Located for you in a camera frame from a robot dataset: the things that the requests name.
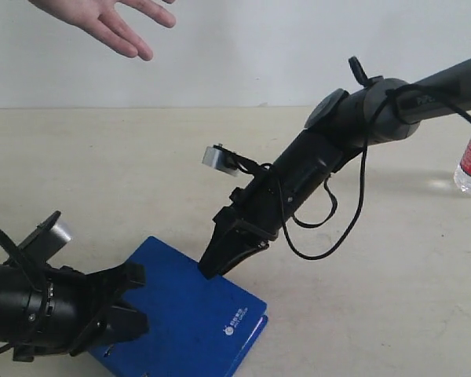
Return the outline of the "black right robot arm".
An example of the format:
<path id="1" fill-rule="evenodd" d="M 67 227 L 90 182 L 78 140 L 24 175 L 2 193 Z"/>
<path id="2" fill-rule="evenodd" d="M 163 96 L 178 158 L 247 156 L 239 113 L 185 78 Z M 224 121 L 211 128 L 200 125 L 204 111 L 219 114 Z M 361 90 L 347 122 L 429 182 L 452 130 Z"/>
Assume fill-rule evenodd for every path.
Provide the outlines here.
<path id="1" fill-rule="evenodd" d="M 414 83 L 370 77 L 355 57 L 349 66 L 360 89 L 337 89 L 325 97 L 274 162 L 258 163 L 221 145 L 206 149 L 205 165 L 251 176 L 214 216 L 214 232 L 198 264 L 206 278 L 225 275 L 266 250 L 315 190 L 350 160 L 365 157 L 370 146 L 404 140 L 427 119 L 470 116 L 471 58 Z"/>

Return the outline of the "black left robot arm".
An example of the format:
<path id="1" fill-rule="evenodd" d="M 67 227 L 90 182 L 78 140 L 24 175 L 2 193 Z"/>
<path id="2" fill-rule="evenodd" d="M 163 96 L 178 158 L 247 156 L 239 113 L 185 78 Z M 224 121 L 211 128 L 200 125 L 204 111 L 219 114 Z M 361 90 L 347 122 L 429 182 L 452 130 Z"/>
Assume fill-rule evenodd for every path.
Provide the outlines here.
<path id="1" fill-rule="evenodd" d="M 130 342 L 149 331 L 148 316 L 128 303 L 128 290 L 146 283 L 142 265 L 84 274 L 68 267 L 41 269 L 43 296 L 16 267 L 0 265 L 0 342 L 10 344 L 13 360 L 68 354 Z"/>

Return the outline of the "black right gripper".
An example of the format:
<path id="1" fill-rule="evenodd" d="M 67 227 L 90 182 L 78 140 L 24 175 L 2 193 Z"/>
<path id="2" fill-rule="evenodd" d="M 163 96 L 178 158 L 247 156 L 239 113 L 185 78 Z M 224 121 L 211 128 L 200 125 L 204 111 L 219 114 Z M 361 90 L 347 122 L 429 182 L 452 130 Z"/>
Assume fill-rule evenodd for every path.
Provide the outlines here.
<path id="1" fill-rule="evenodd" d="M 223 276 L 244 260 L 268 249 L 282 228 L 286 212 L 293 212 L 287 198 L 294 197 L 294 165 L 262 164 L 244 188 L 234 188 L 230 203 L 214 216 L 214 231 L 199 271 Z"/>

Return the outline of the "person's open hand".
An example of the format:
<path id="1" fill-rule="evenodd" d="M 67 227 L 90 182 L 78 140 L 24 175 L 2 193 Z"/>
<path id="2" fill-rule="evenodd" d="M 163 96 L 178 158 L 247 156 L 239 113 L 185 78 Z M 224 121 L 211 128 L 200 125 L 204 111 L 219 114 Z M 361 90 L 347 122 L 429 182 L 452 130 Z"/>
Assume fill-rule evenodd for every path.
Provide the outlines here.
<path id="1" fill-rule="evenodd" d="M 176 17 L 156 1 L 126 0 L 121 3 L 163 27 L 172 28 L 177 23 Z M 59 21 L 80 29 L 121 56 L 144 61 L 153 58 L 152 48 L 117 12 L 117 1 L 43 0 L 32 1 L 31 4 Z"/>

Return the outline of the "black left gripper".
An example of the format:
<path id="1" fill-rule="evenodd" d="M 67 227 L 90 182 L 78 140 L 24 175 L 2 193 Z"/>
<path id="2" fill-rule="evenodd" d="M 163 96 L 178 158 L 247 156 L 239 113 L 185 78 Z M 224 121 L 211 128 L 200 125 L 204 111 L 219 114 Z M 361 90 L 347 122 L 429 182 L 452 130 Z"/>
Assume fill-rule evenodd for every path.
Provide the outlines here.
<path id="1" fill-rule="evenodd" d="M 146 284 L 145 268 L 124 262 L 84 274 L 48 269 L 48 303 L 39 327 L 13 347 L 14 361 L 72 357 L 98 346 L 131 342 L 148 333 L 148 316 L 122 295 Z"/>

